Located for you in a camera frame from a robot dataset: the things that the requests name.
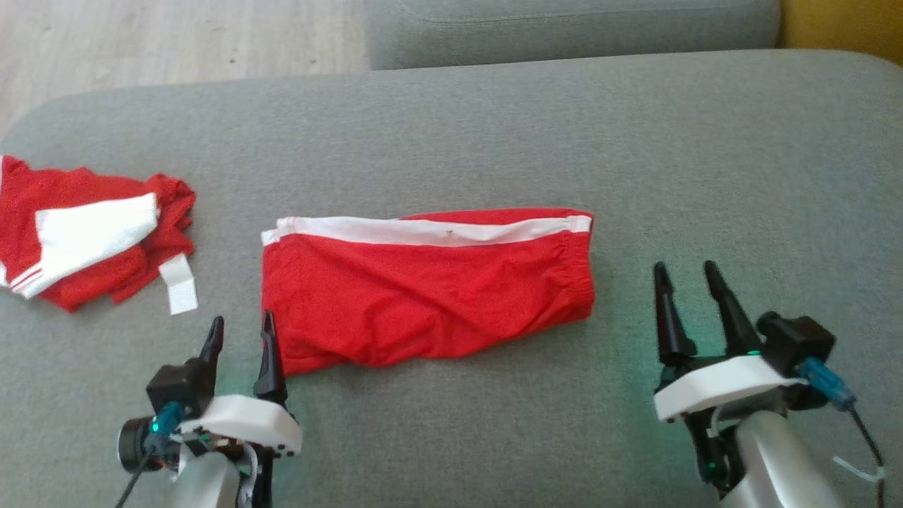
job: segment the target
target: gray cushion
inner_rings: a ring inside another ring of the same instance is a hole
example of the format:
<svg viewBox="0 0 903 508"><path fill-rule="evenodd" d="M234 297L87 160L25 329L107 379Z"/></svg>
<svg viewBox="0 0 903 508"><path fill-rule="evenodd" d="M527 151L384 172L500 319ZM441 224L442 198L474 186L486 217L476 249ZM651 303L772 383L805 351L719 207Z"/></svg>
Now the gray cushion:
<svg viewBox="0 0 903 508"><path fill-rule="evenodd" d="M289 214L398 217L521 205L596 213L592 318L458 361L290 380L300 457L275 506L709 506L683 426L656 421L652 265L669 263L704 353L721 350L702 264L755 318L809 314L903 467L903 71L839 52L712 52L122 89L54 101L0 144L36 166L163 171L198 193L200 309L156 281L67 315L0 297L0 504L109 506L116 433L144 385L226 317L220 393L258 368L259 231ZM320 297L329 297L328 292ZM830 463L870 457L848 416L793 416ZM148 475L129 506L169 484ZM903 501L892 481L889 505Z"/></svg>
<svg viewBox="0 0 903 508"><path fill-rule="evenodd" d="M778 0L369 0L374 69L774 47Z"/></svg>

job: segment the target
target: red and white clothing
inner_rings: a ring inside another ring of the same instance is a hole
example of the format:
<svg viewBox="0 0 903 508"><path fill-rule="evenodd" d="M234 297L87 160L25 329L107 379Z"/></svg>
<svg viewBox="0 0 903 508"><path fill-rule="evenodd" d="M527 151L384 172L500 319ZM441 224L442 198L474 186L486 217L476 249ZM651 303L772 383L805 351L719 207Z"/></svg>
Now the red and white clothing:
<svg viewBox="0 0 903 508"><path fill-rule="evenodd" d="M591 224L569 209L280 219L261 235L262 303L285 373L456 358L584 319Z"/></svg>
<svg viewBox="0 0 903 508"><path fill-rule="evenodd" d="M194 192L155 174L147 182L73 171L33 171L0 156L0 275L26 298L68 311L103 295L119 303L158 267L193 252L184 230Z"/></svg>

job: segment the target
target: robotic arm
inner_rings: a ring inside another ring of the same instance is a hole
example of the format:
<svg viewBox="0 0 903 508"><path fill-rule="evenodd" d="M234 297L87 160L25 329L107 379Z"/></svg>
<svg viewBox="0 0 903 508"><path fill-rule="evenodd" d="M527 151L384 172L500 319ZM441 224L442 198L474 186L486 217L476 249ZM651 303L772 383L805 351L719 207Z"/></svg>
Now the robotic arm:
<svg viewBox="0 0 903 508"><path fill-rule="evenodd" d="M722 508L841 507L840 497L818 470L787 422L791 410L823 407L828 400L849 410L879 466L878 505L883 506L880 453L853 407L856 398L824 366L836 339L808 316L785 319L765 313L757 329L712 261L704 272L721 311L724 355L697 356L673 300L663 263L653 274L658 359L664 365L656 389L659 420L684 421L696 452L696 470L718 492Z"/></svg>
<svg viewBox="0 0 903 508"><path fill-rule="evenodd" d="M255 397L214 397L223 318L210 327L200 354L164 365L147 385L154 416L130 419L119 433L119 462L132 480L167 469L172 508L267 508L274 459L301 452L302 431L285 408L288 393L273 315L261 330L263 358Z"/></svg>

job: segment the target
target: garment label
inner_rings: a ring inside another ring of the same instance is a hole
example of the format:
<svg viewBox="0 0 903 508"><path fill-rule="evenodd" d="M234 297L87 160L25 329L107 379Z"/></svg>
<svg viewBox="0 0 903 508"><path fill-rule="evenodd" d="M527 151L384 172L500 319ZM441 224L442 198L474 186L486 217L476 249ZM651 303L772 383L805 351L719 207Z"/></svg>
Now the garment label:
<svg viewBox="0 0 903 508"><path fill-rule="evenodd" d="M160 276L169 293L170 315L177 315L198 308L198 294L194 288L194 274L188 266L185 254L160 265Z"/></svg>

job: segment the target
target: couch seam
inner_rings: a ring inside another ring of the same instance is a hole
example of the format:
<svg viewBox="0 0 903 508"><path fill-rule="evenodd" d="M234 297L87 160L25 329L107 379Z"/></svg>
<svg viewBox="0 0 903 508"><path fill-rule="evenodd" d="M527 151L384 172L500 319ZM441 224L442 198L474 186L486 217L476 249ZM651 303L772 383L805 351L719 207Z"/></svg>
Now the couch seam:
<svg viewBox="0 0 903 508"><path fill-rule="evenodd" d="M512 16L496 16L491 18L480 18L480 19L439 19L432 18L429 16L425 16L422 14L415 13L411 8L404 3L402 0L392 0L392 3L395 4L396 8L400 11L404 12L408 15L408 17L413 18L416 21L423 23L431 23L431 24L492 24L498 22L526 22L526 21L537 21L544 19L566 19L566 18L575 18L575 17L584 17L584 16L601 16L608 14L629 14L629 13L680 13L683 11L729 11L734 10L739 7L745 7L747 5L753 5L758 3L759 0L749 0L748 2L741 5L733 5L729 7L724 6L713 6L713 7L682 7L678 9L669 8L669 9L621 9L617 11L591 11L587 13L550 13L550 14L532 14L532 15L512 15Z"/></svg>

